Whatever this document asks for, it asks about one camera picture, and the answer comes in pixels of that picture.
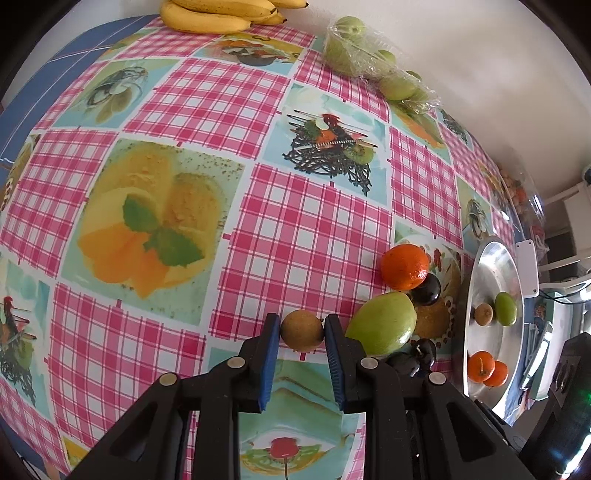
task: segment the printed mint leaf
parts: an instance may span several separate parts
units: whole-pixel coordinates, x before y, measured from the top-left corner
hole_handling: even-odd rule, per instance
[[[158,228],[152,233],[144,248],[146,251],[154,248],[167,267],[186,267],[203,258],[203,253],[190,238],[169,227]]]
[[[158,228],[158,219],[144,199],[127,195],[123,204],[123,221],[134,232],[153,232]]]

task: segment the brown round fruit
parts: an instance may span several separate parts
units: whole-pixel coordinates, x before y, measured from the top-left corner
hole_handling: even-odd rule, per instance
[[[476,323],[482,327],[491,322],[492,316],[492,307],[487,303],[481,303],[474,311],[474,319],[476,320]]]
[[[296,352],[309,353],[324,339],[322,321],[312,312],[295,310],[281,323],[281,338]]]
[[[488,380],[484,380],[484,384],[487,387],[500,387],[505,385],[507,378],[509,378],[509,369],[503,362],[497,360],[495,362],[495,371]]]
[[[476,352],[468,359],[467,375],[470,380],[482,383],[495,371],[495,359],[489,352]]]

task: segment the dark plum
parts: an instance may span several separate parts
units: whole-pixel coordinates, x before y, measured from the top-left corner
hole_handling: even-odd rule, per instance
[[[428,273],[423,283],[410,291],[413,302],[416,305],[424,307],[433,305],[439,300],[439,295],[441,295],[441,283],[439,283],[439,279],[432,273]]]

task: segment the pink checkered pattern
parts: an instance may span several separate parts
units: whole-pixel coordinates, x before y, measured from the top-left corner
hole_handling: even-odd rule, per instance
[[[133,42],[115,58],[120,60],[149,57],[190,57],[194,51],[218,36],[183,33],[164,27]]]
[[[325,66],[322,63],[322,53],[308,50],[302,58],[294,80],[338,95],[385,122],[390,121],[390,108],[386,100],[371,90],[363,80],[342,76]]]
[[[10,427],[39,455],[62,472],[69,471],[56,426],[25,402],[3,377],[0,378],[0,412]]]
[[[145,25],[143,28],[155,28],[155,27],[163,27],[163,26],[164,26],[164,22],[162,22],[162,19],[160,17],[156,17],[156,18],[153,18],[150,21],[150,23]]]
[[[496,163],[486,154],[484,149],[480,146],[480,144],[476,141],[474,137],[472,137],[472,142],[474,143],[474,153],[476,158],[480,159],[489,169],[489,171],[499,179],[501,178],[501,173],[499,172],[499,167]]]
[[[361,441],[355,450],[353,457],[353,465],[351,470],[347,473],[345,480],[362,480],[363,469],[365,467],[365,422],[355,432],[356,437],[360,437]]]
[[[48,368],[58,427],[94,445],[162,374],[201,370],[205,338],[58,283]]]
[[[472,268],[474,267],[474,260],[476,258],[471,256],[468,253],[462,255],[462,276],[466,278],[467,275],[470,275],[472,272]]]
[[[286,41],[300,47],[309,47],[315,38],[314,35],[285,25],[253,25],[246,33]]]
[[[187,59],[124,127],[254,159],[289,79],[236,63]]]
[[[474,190],[486,200],[490,201],[491,194],[489,187],[484,176],[480,172],[474,153],[464,145],[457,135],[450,132],[447,128],[441,128],[440,130],[441,136],[452,155],[453,166],[456,169],[456,172],[458,172],[474,188]]]
[[[230,240],[211,334],[255,336],[267,313],[284,308],[348,321],[385,291],[376,266],[391,228],[385,209],[258,164]]]
[[[453,169],[396,128],[390,127],[390,133],[394,213],[461,248],[460,205]]]
[[[64,90],[58,97],[55,103],[49,107],[45,115],[37,122],[35,129],[45,130],[53,125],[53,123],[72,103],[72,101],[81,94],[82,90],[95,77],[102,68],[107,65],[107,61],[97,61],[88,67],[72,84]]]
[[[433,368],[432,370],[434,372],[441,372],[442,374],[451,374],[453,371],[453,367],[452,367],[452,359],[451,358],[443,358],[443,359],[439,359],[437,360],[434,364],[433,364]]]
[[[511,256],[515,258],[515,234],[513,232],[513,224],[503,218],[503,214],[496,208],[491,206],[492,210],[492,227],[497,236],[503,240],[507,246]]]
[[[84,130],[44,134],[12,196],[0,244],[55,278],[78,208],[115,138]]]

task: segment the screw head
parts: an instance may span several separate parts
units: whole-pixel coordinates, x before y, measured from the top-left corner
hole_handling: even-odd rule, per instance
[[[233,356],[227,363],[230,368],[242,368],[246,364],[246,360],[241,356]]]
[[[431,372],[429,374],[429,381],[433,385],[443,385],[446,382],[446,378],[441,372]]]
[[[378,366],[378,361],[372,356],[366,356],[361,359],[361,366],[371,370]]]
[[[176,374],[172,372],[162,374],[160,376],[160,384],[165,387],[169,387],[170,385],[174,385],[177,382],[177,378],[178,377],[176,376]]]

